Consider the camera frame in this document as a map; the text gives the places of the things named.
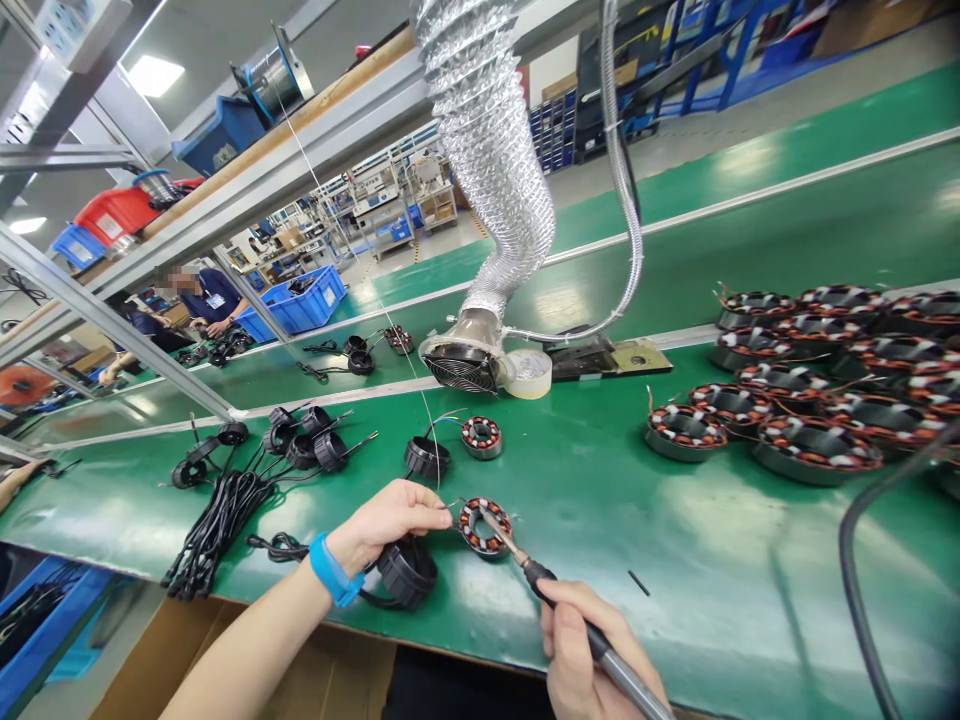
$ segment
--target flexible aluminum duct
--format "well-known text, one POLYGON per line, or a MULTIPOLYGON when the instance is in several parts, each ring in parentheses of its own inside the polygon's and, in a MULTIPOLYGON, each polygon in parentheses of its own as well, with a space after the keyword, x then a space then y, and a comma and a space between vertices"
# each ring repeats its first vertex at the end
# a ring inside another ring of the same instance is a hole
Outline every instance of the flexible aluminum duct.
POLYGON ((413 7, 444 149, 470 206, 497 243, 460 312, 489 311, 498 327, 507 301, 550 252, 557 224, 512 52, 522 4, 419 0, 413 7))

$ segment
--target white wire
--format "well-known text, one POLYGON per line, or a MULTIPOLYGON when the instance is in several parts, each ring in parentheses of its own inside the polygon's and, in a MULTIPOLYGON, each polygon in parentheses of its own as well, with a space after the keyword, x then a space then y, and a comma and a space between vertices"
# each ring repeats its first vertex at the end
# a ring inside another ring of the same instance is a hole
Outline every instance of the white wire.
MULTIPOLYGON (((274 93, 276 93, 277 102, 280 103, 280 111, 283 113, 283 119, 287 121, 287 127, 290 128, 290 134, 293 135, 293 139, 297 141, 297 147, 300 148, 300 154, 303 156, 304 162, 307 163, 307 168, 310 170, 310 175, 313 177, 313 182, 316 184, 317 190, 320 192, 320 194, 323 195, 323 188, 320 186, 320 180, 317 178, 317 173, 314 172, 313 170, 313 163, 311 163, 310 158, 307 157, 307 151, 303 149, 303 144, 300 142, 300 138, 297 136, 297 131, 293 129, 293 123, 290 122, 290 116, 287 114, 287 109, 283 106, 283 99, 280 97, 280 91, 277 90, 276 87, 273 88, 273 91, 274 93)), ((400 196, 400 201, 405 202, 403 200, 403 195, 400 196)), ((336 218, 334 218, 334 222, 339 223, 339 221, 336 218)), ((375 248, 376 242, 377 242, 376 238, 374 238, 373 242, 374 242, 374 248, 375 248)), ((349 239, 347 240, 347 249, 353 254, 354 260, 356 260, 357 263, 359 263, 360 258, 357 256, 356 250, 353 249, 353 245, 350 244, 349 239)), ((396 327, 396 325, 394 325, 393 319, 390 317, 390 313, 387 311, 387 306, 383 304, 383 300, 380 298, 380 293, 377 292, 377 286, 374 284, 372 280, 370 281, 370 287, 373 289, 373 294, 377 298, 377 303, 380 305, 380 309, 383 310, 383 314, 386 315, 387 317, 387 323, 389 323, 390 327, 396 327)), ((410 365, 410 372, 413 373, 414 380, 419 380, 420 376, 417 375, 417 370, 413 366, 413 361, 410 359, 410 354, 407 353, 404 355, 404 357, 407 359, 407 364, 410 365)), ((433 413, 430 411, 429 403, 427 403, 427 394, 423 390, 420 391, 420 397, 423 399, 423 407, 427 411, 427 422, 432 424, 431 418, 433 417, 433 413)), ((436 435, 434 435, 433 441, 434 443, 437 442, 436 435)), ((437 456, 437 495, 439 495, 440 494, 440 453, 439 452, 436 453, 436 456, 437 456)))

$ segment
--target hand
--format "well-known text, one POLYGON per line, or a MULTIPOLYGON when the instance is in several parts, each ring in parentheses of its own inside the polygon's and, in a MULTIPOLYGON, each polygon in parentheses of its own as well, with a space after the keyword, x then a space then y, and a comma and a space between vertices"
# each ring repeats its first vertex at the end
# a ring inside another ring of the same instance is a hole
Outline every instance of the hand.
POLYGON ((327 548, 353 577, 380 557, 387 543, 452 525, 453 516, 436 493, 419 483, 394 480, 327 536, 327 548))
POLYGON ((227 331, 227 328, 230 327, 230 323, 232 322, 233 321, 230 318, 227 318, 226 320, 221 320, 218 323, 212 323, 211 325, 208 325, 207 335, 210 337, 219 337, 220 335, 223 335, 223 333, 227 331))
POLYGON ((543 603, 540 613, 543 651, 551 659, 547 692, 557 720, 643 719, 610 678, 594 667, 585 620, 603 631, 623 661, 667 704, 660 675, 617 608, 584 583, 540 580, 537 586, 557 603, 555 610, 543 603))

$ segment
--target blue shirt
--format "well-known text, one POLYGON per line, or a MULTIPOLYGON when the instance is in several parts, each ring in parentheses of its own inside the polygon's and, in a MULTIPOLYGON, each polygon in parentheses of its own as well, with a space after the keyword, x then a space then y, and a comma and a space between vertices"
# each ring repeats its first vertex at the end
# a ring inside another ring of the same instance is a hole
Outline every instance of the blue shirt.
POLYGON ((204 268, 199 273, 202 295, 181 295, 180 300, 190 311, 190 317, 202 317, 208 323, 226 320, 240 304, 240 293, 227 280, 227 276, 214 268, 204 268), (223 305, 212 308, 207 300, 214 295, 223 298, 223 305))

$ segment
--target red plastic bin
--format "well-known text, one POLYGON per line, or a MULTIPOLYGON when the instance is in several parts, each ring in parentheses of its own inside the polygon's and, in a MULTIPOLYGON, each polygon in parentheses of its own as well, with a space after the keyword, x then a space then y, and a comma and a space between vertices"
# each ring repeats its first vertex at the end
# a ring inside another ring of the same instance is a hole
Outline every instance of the red plastic bin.
POLYGON ((150 207, 150 196, 140 188, 104 190, 76 217, 76 224, 85 227, 109 247, 124 235, 135 235, 157 219, 160 213, 150 207))

